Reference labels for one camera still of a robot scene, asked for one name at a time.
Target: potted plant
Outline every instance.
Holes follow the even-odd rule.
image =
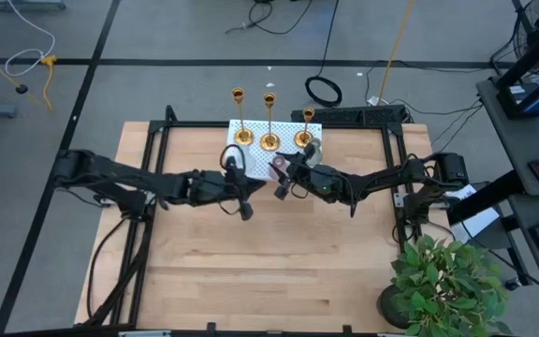
[[[461,242],[422,236],[392,262],[397,276],[384,290],[379,309],[392,325],[420,337],[512,334],[501,321],[506,290],[488,251]]]

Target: green leaf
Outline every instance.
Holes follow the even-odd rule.
[[[444,261],[446,261],[446,267],[448,269],[452,269],[453,267],[455,267],[455,262],[453,261],[453,257],[447,251],[444,252]]]
[[[455,257],[455,262],[457,263],[457,266],[461,268],[467,268],[467,266],[469,266],[469,263],[461,257]]]
[[[402,296],[402,294],[396,294],[390,299],[394,307],[401,313],[409,311],[409,301]]]
[[[426,268],[426,276],[428,276],[428,281],[430,281],[432,286],[436,285],[436,282],[438,282],[438,270],[433,262]]]
[[[451,242],[446,249],[448,249],[449,252],[454,253],[458,251],[460,247],[463,246],[462,242]]]
[[[431,337],[447,337],[446,332],[434,323],[430,323],[429,329]]]
[[[418,272],[417,274],[409,276],[411,280],[413,280],[413,283],[418,284],[419,280],[423,277],[423,272]]]
[[[447,336],[455,336],[455,337],[463,335],[463,332],[453,327],[446,327],[446,333],[447,333]]]
[[[472,335],[471,327],[469,326],[469,324],[467,324],[465,322],[460,322],[459,323],[459,330],[463,333],[464,336],[471,336]]]
[[[467,318],[473,326],[481,325],[482,324],[482,316],[473,313],[473,312],[466,312],[465,318]]]
[[[423,309],[423,306],[426,304],[426,299],[421,296],[418,292],[415,292],[411,297],[411,304],[416,309]]]
[[[419,265],[419,255],[409,242],[404,243],[404,253],[407,255],[407,262],[409,262],[411,266],[416,267]]]
[[[413,309],[412,309],[412,310],[409,312],[409,319],[411,319],[411,320],[417,319],[417,317],[419,316],[419,313],[420,313],[420,312],[418,312],[417,310],[413,310]]]
[[[505,334],[505,335],[512,335],[513,334],[513,332],[509,329],[509,327],[506,324],[504,324],[503,322],[501,322],[501,321],[488,322],[488,324],[491,327],[494,327],[494,328],[498,329],[498,331],[500,331],[502,334]]]
[[[499,302],[498,304],[496,304],[496,306],[494,307],[494,311],[492,312],[492,315],[495,316],[495,317],[500,317],[504,314],[504,303],[503,302]]]
[[[425,248],[428,250],[432,250],[434,248],[434,245],[436,244],[434,242],[434,239],[432,239],[430,235],[426,235],[426,234],[421,236],[421,238],[419,238],[418,241],[423,242],[423,244],[425,245]]]
[[[484,315],[487,319],[490,319],[494,316],[498,307],[498,297],[492,293],[484,294],[482,299],[484,305]]]
[[[409,286],[414,286],[415,283],[409,278],[409,276],[399,276],[397,277],[397,288],[400,290],[404,290]]]
[[[476,299],[461,298],[461,299],[448,303],[448,305],[455,307],[457,309],[471,309],[475,306],[476,303],[477,303]]]
[[[460,285],[464,286],[467,290],[470,290],[472,292],[477,292],[477,289],[473,288],[472,285],[469,284],[469,282],[465,281],[462,278],[453,278],[455,281],[457,281]]]
[[[486,283],[491,285],[493,288],[498,288],[501,286],[501,281],[495,276],[486,277]]]
[[[408,266],[405,262],[402,262],[400,260],[395,260],[390,262],[390,266],[392,266],[392,269],[397,273],[397,275],[400,275],[401,272]]]
[[[431,300],[426,301],[426,304],[424,304],[424,308],[432,314],[436,314],[438,312],[438,305],[436,305],[436,302]]]
[[[407,329],[407,334],[410,336],[416,336],[419,331],[421,330],[421,326],[419,324],[414,324],[409,329]]]
[[[472,327],[472,336],[475,337],[488,337],[488,332],[486,328],[482,326],[473,326]]]

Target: white tray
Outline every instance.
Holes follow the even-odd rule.
[[[261,137],[269,131],[268,121],[245,120],[244,127],[253,131],[253,143],[251,145],[237,144],[234,140],[234,135],[240,129],[240,120],[230,120],[226,145],[237,144],[242,148],[247,166],[246,175],[249,178],[272,181],[274,179],[270,177],[271,167],[269,163],[277,152],[284,154],[303,152],[303,149],[295,144],[295,135],[304,129],[305,123],[271,122],[271,133],[278,135],[280,138],[280,148],[276,151],[266,151],[261,148]],[[320,124],[309,123],[307,125],[307,131],[311,132],[314,138],[322,138],[322,125]],[[237,149],[228,149],[226,151],[226,157],[229,155],[233,155],[237,160],[237,165],[242,167],[240,154]]]

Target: white paper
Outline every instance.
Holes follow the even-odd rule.
[[[473,193],[475,193],[475,188],[473,188],[473,186],[471,185],[467,185],[461,188],[459,191],[446,192],[446,195],[449,197],[456,197],[463,200],[466,197],[472,195]],[[463,222],[465,223],[467,230],[469,230],[472,236],[475,236],[479,232],[484,230],[484,228],[486,228],[489,224],[494,222],[494,220],[496,219],[498,219],[498,213],[494,211],[494,209],[488,208],[487,210],[483,210],[482,212],[474,215],[473,217]],[[463,228],[463,225],[461,223],[456,223],[455,225],[451,226],[450,229],[455,234],[455,238],[457,238],[457,241],[465,243],[470,239],[469,235],[467,234],[467,230]]]

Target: white cable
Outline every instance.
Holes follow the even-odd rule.
[[[13,55],[13,56],[11,56],[10,58],[7,59],[6,65],[5,65],[6,73],[7,73],[9,76],[17,77],[17,76],[24,75],[24,74],[26,74],[27,72],[31,71],[36,65],[38,65],[38,63],[40,62],[41,59],[43,59],[43,58],[49,56],[49,54],[50,54],[51,51],[53,50],[53,47],[55,46],[55,36],[54,36],[52,33],[46,31],[45,29],[40,28],[40,27],[36,26],[34,23],[29,22],[28,20],[26,20],[26,19],[23,17],[23,15],[20,14],[20,12],[16,9],[16,7],[14,7],[14,4],[11,3],[11,0],[7,0],[7,2],[8,2],[9,5],[11,6],[11,8],[16,12],[16,14],[18,14],[18,16],[20,17],[20,19],[22,19],[24,22],[30,24],[31,26],[33,26],[33,27],[34,27],[35,29],[37,29],[38,31],[43,32],[43,33],[45,33],[45,34],[47,34],[48,36],[51,37],[51,47],[49,48],[49,50],[48,50],[47,52],[43,52],[42,50],[32,48],[32,49],[27,49],[27,50],[24,50],[24,51],[20,51],[20,52],[18,52],[17,54],[15,54],[15,55]],[[40,55],[39,58],[38,58],[38,60],[36,60],[36,62],[34,62],[32,66],[29,66],[27,69],[25,69],[24,71],[19,72],[19,73],[17,73],[17,74],[12,74],[12,73],[9,71],[9,69],[7,69],[7,67],[9,66],[9,63],[10,63],[13,59],[17,58],[18,56],[20,56],[20,55],[22,55],[22,54],[24,54],[24,53],[31,52],[31,51],[36,51],[36,52],[38,52],[39,55]]]

